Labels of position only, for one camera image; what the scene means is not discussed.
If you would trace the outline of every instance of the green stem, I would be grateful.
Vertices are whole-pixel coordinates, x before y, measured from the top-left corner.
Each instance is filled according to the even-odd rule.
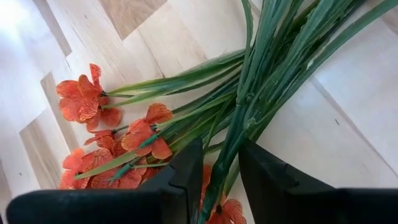
[[[117,168],[120,165],[130,162],[131,160],[133,160],[136,157],[137,156],[136,156],[135,152],[126,152],[123,155],[109,161],[108,163],[106,163],[102,166],[99,166],[95,169],[89,170],[89,171],[85,172],[84,174],[77,175],[75,177],[75,180],[86,178],[86,177],[92,177],[94,175],[103,173],[103,172],[111,170],[113,168]]]
[[[128,162],[125,164],[122,168],[120,168],[112,178],[109,179],[111,185],[115,180],[120,179],[127,171],[131,169],[131,167],[138,162],[141,159],[141,157],[134,158],[132,161]]]
[[[123,126],[123,127],[113,129],[113,130],[112,130],[112,133],[113,133],[113,134],[116,134],[116,133],[118,133],[119,131],[124,130],[124,129],[127,129],[127,128],[129,128],[129,125],[125,125],[125,126]]]
[[[132,98],[134,95],[117,94],[117,93],[104,93],[104,96],[120,97],[120,98]]]
[[[150,167],[161,167],[161,166],[166,166],[169,164],[168,162],[163,162],[160,164],[144,164],[144,165],[135,165],[132,167],[132,169],[138,169],[138,168],[150,168]]]
[[[128,100],[125,100],[123,102],[120,102],[120,103],[114,103],[114,104],[110,104],[110,105],[103,105],[103,106],[101,106],[101,109],[114,108],[114,107],[117,107],[117,106],[123,106],[123,105],[128,105],[128,104],[131,104],[131,103],[137,103],[137,102],[140,102],[140,101],[143,101],[143,100],[151,99],[151,98],[156,97],[156,96],[162,96],[162,95],[167,94],[167,93],[169,93],[171,91],[172,90],[156,90],[156,91],[151,91],[151,92],[147,92],[147,93],[142,93],[142,94],[139,94],[139,95],[135,95],[132,98],[130,98]]]
[[[236,178],[238,178],[239,175],[239,161],[236,160],[235,163],[233,164],[232,168],[229,171],[229,174],[227,178],[225,179],[225,184],[224,184],[224,193],[225,196],[228,196],[230,193],[232,186],[234,185]]]
[[[189,118],[189,117],[191,117],[191,116],[193,116],[193,115],[196,115],[196,114],[198,114],[198,113],[201,113],[201,112],[203,112],[203,111],[206,111],[206,110],[208,110],[208,109],[210,109],[210,108],[212,108],[212,107],[214,107],[214,106],[217,106],[217,105],[219,105],[219,104],[221,104],[221,103],[224,103],[225,101],[229,101],[229,100],[231,99],[231,97],[234,96],[234,95],[235,95],[235,93],[232,92],[232,93],[229,93],[229,94],[225,94],[225,95],[223,95],[223,96],[220,96],[220,97],[218,97],[217,99],[215,99],[215,100],[213,100],[213,101],[211,101],[211,102],[209,102],[209,103],[207,103],[207,104],[205,104],[205,105],[199,107],[197,110],[192,111],[192,112],[189,113],[189,114],[186,114],[186,115],[181,116],[181,117],[179,117],[179,118],[171,119],[170,121],[166,121],[166,122],[157,124],[157,125],[156,125],[156,128],[159,128],[159,129],[160,129],[160,128],[163,128],[163,127],[168,126],[168,125],[170,125],[170,124],[172,124],[172,123],[175,123],[175,122],[177,122],[177,121],[181,121],[181,120],[183,120],[183,119]]]
[[[217,144],[214,144],[212,146],[209,146],[208,148],[204,149],[203,153],[205,155],[207,155],[207,154],[211,154],[213,152],[219,151],[223,147],[223,144],[224,144],[224,141],[222,141],[220,143],[217,143]]]

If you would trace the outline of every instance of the orange petal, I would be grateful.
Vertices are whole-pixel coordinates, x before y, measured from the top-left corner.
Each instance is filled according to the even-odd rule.
[[[146,158],[142,158],[137,165],[146,165],[148,164],[147,159]],[[137,172],[139,175],[144,175],[147,172],[147,168],[137,168],[137,169],[133,169],[133,172]]]
[[[87,146],[105,136],[110,136],[113,138],[112,130],[101,130],[101,131],[88,130],[88,132],[91,134],[94,134],[94,137],[87,139],[86,142],[84,143],[85,146]]]
[[[120,138],[114,142],[112,150],[111,150],[113,157],[117,158],[126,152],[127,152],[127,150],[123,149],[123,147],[122,147],[122,138]]]
[[[101,130],[101,131],[89,131],[89,133],[94,134],[95,136],[104,137],[104,136],[112,136],[112,130]]]
[[[207,185],[210,182],[210,175],[211,175],[211,169],[212,166],[204,164],[203,165],[203,184],[202,184],[202,190],[205,190]]]
[[[75,180],[75,172],[66,170],[60,180],[60,189],[68,190],[73,188],[73,181]]]
[[[101,86],[100,86],[100,77],[101,77],[100,66],[91,63],[90,64],[90,72],[91,72],[91,78],[93,79],[94,86],[97,88],[101,88]]]
[[[223,213],[235,224],[246,223],[246,219],[243,217],[242,205],[237,200],[227,200],[223,205]]]
[[[97,98],[101,94],[101,89],[95,87],[87,78],[86,75],[80,75],[77,87],[80,93],[87,98]]]
[[[119,180],[115,180],[112,184],[109,181],[116,173],[116,168],[100,173],[93,177],[91,181],[92,189],[116,189],[119,185]]]
[[[162,103],[149,106],[145,120],[150,124],[162,123],[173,118],[173,113]]]
[[[135,133],[127,133],[122,138],[122,147],[127,151],[135,150],[139,147],[141,143],[143,143],[146,139],[148,139],[152,133],[145,133],[142,131],[138,131]]]
[[[111,136],[104,136],[97,141],[97,146],[104,147],[109,150],[112,150],[114,145],[114,140]]]
[[[116,127],[122,120],[122,112],[117,108],[104,109],[101,120],[110,127]]]
[[[152,155],[156,159],[166,159],[172,155],[172,151],[162,138],[156,139],[150,147],[152,148]]]
[[[119,179],[120,189],[136,189],[141,183],[142,176],[137,172],[130,170],[122,178]]]
[[[100,106],[107,105],[109,103],[109,98],[107,96],[102,96],[98,98],[98,103]]]
[[[145,119],[137,119],[129,125],[129,132],[136,133],[138,131],[150,133],[151,135],[154,133],[150,128],[150,124]]]
[[[143,147],[142,149],[137,149],[134,152],[136,153],[136,156],[146,156],[150,153],[151,147]]]
[[[215,212],[210,217],[209,221],[206,224],[231,224],[229,218],[223,213],[219,214]]]
[[[87,119],[94,117],[98,110],[98,100],[96,98],[84,98],[79,109],[78,121],[85,122]]]
[[[83,156],[82,159],[83,163],[80,169],[86,172],[108,163],[113,159],[113,156],[109,149],[99,148],[94,152]]]
[[[64,169],[77,170],[83,162],[82,157],[84,155],[85,152],[81,148],[73,150],[72,153],[63,160],[62,167]]]
[[[85,189],[87,187],[89,178],[75,180],[76,172],[65,171],[60,180],[60,189]]]
[[[78,121],[82,104],[83,100],[80,98],[62,98],[59,105],[63,117],[67,121]]]
[[[100,118],[101,118],[101,110],[98,110],[97,113],[92,118],[87,119],[85,121],[87,131],[91,131],[98,128],[98,125],[100,124]]]
[[[79,98],[82,97],[79,89],[77,88],[77,81],[65,80],[57,85],[57,94],[61,97]]]

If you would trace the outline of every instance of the green leaf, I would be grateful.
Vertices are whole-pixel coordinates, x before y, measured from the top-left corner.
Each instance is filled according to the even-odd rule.
[[[280,106],[283,105],[306,81],[306,79],[326,60],[328,59],[339,47],[345,44],[350,38],[361,31],[364,27],[372,23],[378,17],[382,16],[387,11],[398,5],[398,0],[385,0],[363,16],[357,21],[350,24],[341,34],[332,40],[324,49],[324,51],[313,60],[311,66],[302,73],[297,80],[294,81],[292,87],[289,88],[283,99],[280,101]]]
[[[211,78],[209,78],[209,79],[207,79],[205,81],[202,81],[200,83],[194,84],[192,86],[188,86],[186,88],[182,88],[182,89],[179,89],[177,91],[171,92],[168,95],[174,95],[174,94],[177,94],[177,93],[183,93],[183,92],[186,92],[186,91],[195,90],[197,88],[203,87],[203,86],[208,85],[210,83],[214,83],[215,81],[220,80],[220,79],[226,77],[227,75],[235,76],[238,73],[240,73],[241,70],[242,70],[242,65],[241,65],[241,62],[239,62],[236,65],[230,67],[229,69],[227,69],[225,71],[222,71],[219,75],[215,75],[214,77],[211,77]]]
[[[207,148],[209,147],[211,138],[213,137],[213,133],[216,131],[216,127],[217,127],[219,121],[224,116],[224,112],[226,111],[226,109],[228,108],[228,106],[231,104],[231,102],[233,100],[235,100],[235,97],[231,97],[228,101],[225,101],[225,103],[223,104],[223,106],[221,107],[219,112],[217,112],[216,119],[213,121],[213,125],[211,125],[211,128],[208,133],[208,138],[206,139],[206,143],[205,143],[205,147],[204,147],[205,150],[207,150]]]
[[[220,143],[217,143],[217,144],[214,144],[214,145],[211,145],[208,148],[204,149],[203,153],[205,155],[207,155],[207,154],[211,154],[211,153],[214,153],[216,151],[219,151],[223,147],[223,144],[224,144],[224,141],[222,141]]]
[[[178,152],[181,149],[183,149],[185,146],[187,146],[190,142],[192,142],[194,139],[199,138],[202,133],[206,130],[208,130],[211,125],[212,121],[215,117],[215,113],[212,112],[212,115],[208,117],[202,118],[202,120],[199,122],[199,124],[191,129],[189,132],[185,133],[183,136],[179,137],[176,139],[174,142],[170,143],[170,148],[172,152]]]
[[[168,93],[170,93],[173,90],[159,90],[159,91],[152,91],[152,92],[148,92],[148,93],[142,93],[139,95],[135,95],[132,98],[122,101],[120,103],[113,103],[113,104],[109,104],[109,105],[104,105],[101,106],[102,109],[106,109],[106,108],[114,108],[117,106],[123,106],[123,105],[128,105],[131,103],[137,103],[140,101],[144,101],[144,100],[149,100],[151,98],[155,98],[157,96],[162,96],[162,95],[166,95]]]
[[[163,126],[167,126],[169,124],[175,123],[177,121],[181,121],[183,119],[187,119],[187,118],[189,118],[189,117],[191,117],[193,115],[196,115],[198,113],[206,111],[206,110],[208,110],[210,108],[213,108],[214,106],[217,106],[217,105],[219,105],[221,103],[224,103],[225,101],[229,101],[229,100],[233,99],[234,95],[235,95],[235,93],[228,93],[228,94],[225,94],[223,96],[220,96],[220,97],[216,98],[215,100],[213,100],[213,101],[211,101],[211,102],[199,107],[198,109],[192,111],[189,114],[183,115],[183,116],[181,116],[179,118],[171,119],[170,121],[166,121],[166,122],[160,123],[160,124],[156,125],[156,128],[161,128]]]
[[[161,166],[166,166],[169,164],[168,162],[163,162],[163,163],[158,163],[158,164],[143,164],[143,165],[135,165],[132,166],[132,169],[138,169],[138,168],[149,168],[149,167],[161,167]]]
[[[119,157],[117,157],[117,158],[115,158],[115,159],[109,161],[108,163],[106,163],[106,164],[104,164],[104,165],[102,165],[102,166],[99,166],[99,167],[97,167],[97,168],[95,168],[95,169],[92,169],[92,170],[90,170],[90,171],[88,171],[88,172],[85,172],[84,174],[77,175],[77,176],[75,177],[75,179],[81,179],[81,178],[86,178],[86,177],[92,177],[92,176],[94,176],[94,175],[103,173],[103,172],[105,172],[105,171],[108,171],[108,170],[111,170],[111,169],[116,168],[116,167],[118,167],[118,166],[121,166],[121,165],[123,165],[123,164],[125,164],[125,163],[127,163],[127,162],[130,162],[130,161],[133,160],[135,157],[136,157],[136,155],[135,155],[134,152],[127,152],[127,153],[124,153],[123,155],[121,155],[121,156],[119,156]]]
[[[239,81],[238,89],[240,90],[243,87],[243,80],[246,79],[246,74],[248,73],[249,70],[249,58],[250,58],[250,43],[251,39],[253,38],[253,15],[251,14],[251,5],[249,0],[242,0],[242,5],[243,5],[243,10],[244,10],[244,16],[246,20],[246,49],[244,53],[244,60],[243,60],[243,69],[242,73],[242,81]]]
[[[212,89],[210,92],[206,93],[205,95],[187,103],[186,105],[174,109],[173,114],[193,111],[219,96],[231,92],[236,92],[236,87],[238,86],[238,80],[239,76],[232,76],[231,78],[225,80],[223,83],[221,83],[220,85],[218,85],[216,88]]]
[[[228,196],[228,194],[230,193],[232,186],[236,181],[236,178],[238,178],[239,172],[240,172],[239,161],[236,159],[229,171],[228,176],[225,179],[225,184],[224,184],[225,196]]]
[[[235,52],[208,60],[196,67],[180,73],[177,76],[126,85],[109,93],[120,93],[124,91],[159,91],[166,89],[177,90],[178,88],[185,87],[204,78],[211,77],[214,74],[241,62],[243,60],[243,55],[243,50],[237,50]]]

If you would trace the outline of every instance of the wooden plank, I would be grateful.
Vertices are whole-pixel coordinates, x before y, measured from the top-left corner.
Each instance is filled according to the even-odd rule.
[[[335,187],[398,186],[396,173],[312,82],[286,102],[257,143]]]
[[[379,19],[340,48],[316,77],[359,132],[398,171],[398,37]]]
[[[42,78],[63,60],[65,55],[34,2],[19,1],[29,15],[17,26],[19,35],[24,42],[25,50],[41,69]]]
[[[35,172],[18,134],[8,134],[0,138],[0,157],[7,178],[11,197],[40,189]]]
[[[72,151],[73,149],[77,148],[79,144],[75,133],[70,126],[70,123],[63,118],[63,115],[60,111],[58,105],[60,98],[57,96],[55,91],[56,84],[54,82],[52,73],[49,73],[46,77],[44,77],[40,83],[42,84],[43,91],[47,97],[47,100],[49,101],[49,105],[54,113],[55,119],[57,120],[57,124],[60,127],[63,138],[65,139],[69,150]]]
[[[40,11],[45,23],[48,25],[51,33],[54,35],[55,40],[58,42],[63,55],[68,56],[72,49],[69,46],[65,35],[63,34],[60,25],[58,24],[54,14],[52,13],[47,0],[33,0],[37,9]]]
[[[201,47],[175,12],[167,2],[138,28],[165,77],[206,60]]]
[[[244,48],[246,23],[240,0],[169,0],[168,3],[206,58]]]
[[[125,39],[150,17],[166,0],[100,0],[120,38]]]
[[[40,188],[56,189],[69,148],[51,108],[34,119],[20,135]]]
[[[11,191],[8,186],[6,175],[2,168],[2,162],[0,160],[0,215],[3,223],[6,223],[6,208],[11,200]]]

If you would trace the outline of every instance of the flower stem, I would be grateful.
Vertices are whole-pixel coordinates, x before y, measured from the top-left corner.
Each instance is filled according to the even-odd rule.
[[[120,97],[120,98],[132,98],[134,95],[117,94],[117,93],[103,93],[104,96]]]
[[[211,101],[211,102],[199,107],[198,109],[196,109],[196,110],[194,110],[194,111],[192,111],[192,112],[190,112],[190,113],[188,113],[186,115],[183,115],[183,116],[181,116],[179,118],[174,118],[174,119],[171,119],[169,121],[157,124],[156,128],[157,129],[161,129],[161,128],[163,128],[165,126],[168,126],[168,125],[170,125],[172,123],[175,123],[177,121],[181,121],[183,119],[186,119],[186,118],[189,118],[189,117],[191,117],[193,115],[201,113],[201,112],[203,112],[205,110],[208,110],[208,109],[210,109],[210,108],[212,108],[214,106],[217,106],[217,105],[219,105],[221,103],[224,103],[225,101],[232,100],[234,98],[234,95],[235,95],[235,93],[232,92],[232,93],[225,94],[223,96],[219,96],[217,99],[215,99],[215,100],[213,100],[213,101]]]
[[[109,185],[111,185],[115,180],[120,179],[131,167],[138,162],[141,159],[141,157],[134,158],[132,161],[128,162],[125,164],[122,168],[120,168],[112,178],[109,179]]]
[[[144,165],[136,165],[133,166],[132,169],[138,169],[138,168],[149,168],[149,167],[160,167],[160,166],[166,166],[169,164],[168,162],[163,162],[160,164],[144,164]]]
[[[112,130],[112,133],[113,133],[113,134],[116,134],[116,133],[118,133],[119,131],[124,130],[124,129],[127,129],[127,128],[129,128],[129,125],[125,125],[125,126],[123,126],[123,127],[114,129],[114,130]]]

